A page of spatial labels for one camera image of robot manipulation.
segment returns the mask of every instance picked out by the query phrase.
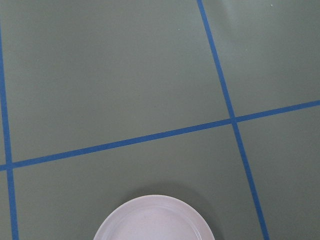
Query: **vertical blue line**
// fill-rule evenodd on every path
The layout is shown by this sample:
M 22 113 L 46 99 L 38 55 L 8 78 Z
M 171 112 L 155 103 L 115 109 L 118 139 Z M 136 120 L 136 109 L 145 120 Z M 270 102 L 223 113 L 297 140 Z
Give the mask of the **vertical blue line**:
M 12 233 L 12 240 L 19 240 L 14 171 L 13 171 L 13 165 L 12 165 L 10 128 L 9 128 L 8 109 L 7 109 L 4 61 L 3 61 L 3 54 L 2 54 L 1 30 L 0 30 L 0 100 L 1 100 L 5 164 L 6 164 L 6 178 L 7 178 L 7 185 L 8 185 L 10 218 L 11 218 L 11 233 Z
M 262 208 L 261 208 L 261 205 L 260 205 L 258 193 L 257 193 L 256 186 L 255 186 L 255 182 L 254 182 L 254 179 L 253 179 L 253 176 L 252 176 L 252 172 L 251 172 L 251 169 L 250 169 L 250 165 L 249 165 L 249 162 L 248 162 L 246 150 L 245 150 L 242 138 L 241 138 L 241 134 L 240 134 L 240 131 L 239 131 L 237 119 L 236 119 L 235 112 L 234 112 L 234 109 L 233 109 L 233 106 L 232 106 L 232 103 L 231 103 L 231 99 L 230 99 L 230 96 L 229 96 L 227 84 L 226 84 L 225 77 L 224 77 L 224 73 L 223 73 L 223 70 L 222 70 L 222 67 L 221 67 L 221 64 L 220 64 L 220 60 L 219 60 L 218 52 L 217 52 L 216 45 L 215 45 L 215 42 L 214 42 L 214 38 L 213 38 L 213 35 L 211 33 L 211 29 L 210 29 L 209 22 L 208 22 L 208 19 L 207 19 L 206 11 L 205 11 L 204 5 L 202 3 L 202 0 L 197 0 L 197 4 L 198 4 L 198 7 L 199 7 L 199 10 L 200 10 L 200 13 L 201 13 L 204 29 L 205 29 L 205 32 L 206 32 L 206 35 L 207 35 L 207 38 L 208 38 L 208 41 L 209 41 L 209 45 L 210 45 L 210 48 L 211 48 L 212 57 L 213 57 L 213 60 L 214 60 L 214 63 L 215 63 L 215 67 L 216 67 L 216 70 L 217 70 L 217 73 L 218 73 L 218 76 L 219 76 L 219 80 L 220 80 L 220 84 L 221 84 L 221 88 L 222 88 L 225 104 L 227 106 L 227 109 L 228 109 L 228 112 L 229 112 L 229 116 L 230 116 L 230 119 L 231 119 L 231 122 L 232 122 L 232 128 L 233 128 L 233 131 L 234 131 L 234 136 L 235 136 L 235 139 L 236 139 L 236 142 L 237 142 L 237 145 L 238 145 L 238 149 L 239 149 L 239 152 L 240 152 L 240 155 L 241 155 L 241 159 L 242 159 L 243 167 L 244 167 L 244 170 L 245 170 L 245 174 L 246 174 L 246 177 L 247 177 L 247 180 L 248 180 L 248 183 L 249 183 L 249 187 L 250 187 L 251 195 L 252 195 L 252 198 L 253 198 L 255 210 L 256 210 L 256 213 L 257 213 L 257 216 L 258 216 L 258 220 L 259 220 L 259 223 L 260 223 L 260 228 L 261 228 L 261 231 L 262 231 L 262 235 L 263 235 L 264 240 L 269 240 L 269 234 L 268 234 L 268 229 L 267 229 L 267 225 L 266 225 L 266 222 L 265 222 L 264 214 L 263 214 L 263 211 L 262 211 Z

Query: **round plate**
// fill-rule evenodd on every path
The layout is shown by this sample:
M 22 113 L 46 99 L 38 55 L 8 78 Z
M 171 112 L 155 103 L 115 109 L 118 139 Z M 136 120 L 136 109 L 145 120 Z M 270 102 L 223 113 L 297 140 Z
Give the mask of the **round plate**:
M 164 195 L 130 200 L 114 210 L 93 240 L 215 240 L 202 216 Z

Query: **gray floor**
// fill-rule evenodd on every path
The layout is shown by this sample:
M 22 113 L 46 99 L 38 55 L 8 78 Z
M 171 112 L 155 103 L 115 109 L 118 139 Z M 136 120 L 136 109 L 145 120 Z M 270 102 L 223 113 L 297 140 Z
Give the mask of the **gray floor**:
M 320 100 L 318 0 L 203 4 L 236 116 Z M 196 0 L 0 0 L 0 20 L 14 163 L 229 118 Z M 319 121 L 238 124 L 271 240 L 320 238 Z M 230 124 L 13 173 L 20 240 L 93 239 L 146 194 L 187 202 L 216 240 L 263 239 Z M 0 171 L 1 239 L 10 220 Z

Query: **pink plate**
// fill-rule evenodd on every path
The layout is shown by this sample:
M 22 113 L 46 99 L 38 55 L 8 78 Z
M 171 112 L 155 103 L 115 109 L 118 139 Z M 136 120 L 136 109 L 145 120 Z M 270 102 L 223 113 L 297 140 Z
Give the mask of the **pink plate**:
M 104 220 L 93 240 L 215 240 L 203 217 L 164 195 L 132 199 Z

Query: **blue grid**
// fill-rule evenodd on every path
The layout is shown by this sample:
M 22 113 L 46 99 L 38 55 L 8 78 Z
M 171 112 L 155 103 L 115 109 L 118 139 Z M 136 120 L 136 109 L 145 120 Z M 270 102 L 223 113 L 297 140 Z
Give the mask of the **blue grid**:
M 276 108 L 267 111 L 261 111 L 257 113 L 252 113 L 243 116 L 235 116 L 234 109 L 232 106 L 232 102 L 229 96 L 228 87 L 225 81 L 224 73 L 220 64 L 218 52 L 215 46 L 214 38 L 208 23 L 207 15 L 205 12 L 204 5 L 202 0 L 197 0 L 197 5 L 202 17 L 203 25 L 205 28 L 205 32 L 208 38 L 208 42 L 211 48 L 212 57 L 215 63 L 215 67 L 219 76 L 221 89 L 223 92 L 224 100 L 228 109 L 229 118 L 223 119 L 219 121 L 209 122 L 205 124 L 195 125 L 184 127 L 180 129 L 175 129 L 171 131 L 165 131 L 155 134 L 150 134 L 146 136 L 140 136 L 130 139 L 125 139 L 116 142 L 110 142 L 106 144 L 101 144 L 97 146 L 91 146 L 86 148 L 81 148 L 77 150 L 71 150 L 66 152 L 61 152 L 57 154 L 30 158 L 18 162 L 12 162 L 12 150 L 11 150 L 11 140 L 10 140 L 10 126 L 9 126 L 9 119 L 8 119 L 8 109 L 7 109 L 7 97 L 6 97 L 6 86 L 5 86 L 5 74 L 4 74 L 4 62 L 3 62 L 3 54 L 2 54 L 2 39 L 1 39 L 1 29 L 0 29 L 0 100 L 1 100 L 1 113 L 2 113 L 2 127 L 3 127 L 3 139 L 4 139 L 4 152 L 5 152 L 5 164 L 0 164 L 0 172 L 6 171 L 7 175 L 7 187 L 8 187 L 8 197 L 9 197 L 9 208 L 10 208 L 10 219 L 11 219 L 11 233 L 12 233 L 12 240 L 19 240 L 19 229 L 18 229 L 18 218 L 17 218 L 17 207 L 16 207 L 16 196 L 15 196 L 15 183 L 14 183 L 14 173 L 13 170 L 15 168 L 21 168 L 26 166 L 31 166 L 35 164 L 50 162 L 61 160 L 65 158 L 75 157 L 79 155 L 85 155 L 89 153 L 124 147 L 127 145 L 133 145 L 143 142 L 148 142 L 152 140 L 168 138 L 172 136 L 177 136 L 181 134 L 197 132 L 205 129 L 212 129 L 220 126 L 225 125 L 232 125 L 234 136 L 237 142 L 237 146 L 241 155 L 242 163 L 244 166 L 244 170 L 246 173 L 246 177 L 248 180 L 248 184 L 250 187 L 252 199 L 255 205 L 256 213 L 259 219 L 261 231 L 264 240 L 269 240 L 269 234 L 267 225 L 264 219 L 263 211 L 260 205 L 258 193 L 255 187 L 255 182 L 252 176 L 252 172 L 250 169 L 250 165 L 248 162 L 248 158 L 246 155 L 246 150 L 242 141 L 241 133 L 239 131 L 238 123 L 244 121 L 250 121 L 254 119 L 264 118 L 272 115 L 287 113 L 291 111 L 297 111 L 301 109 L 311 108 L 320 106 L 320 100 L 310 101 L 306 103 Z

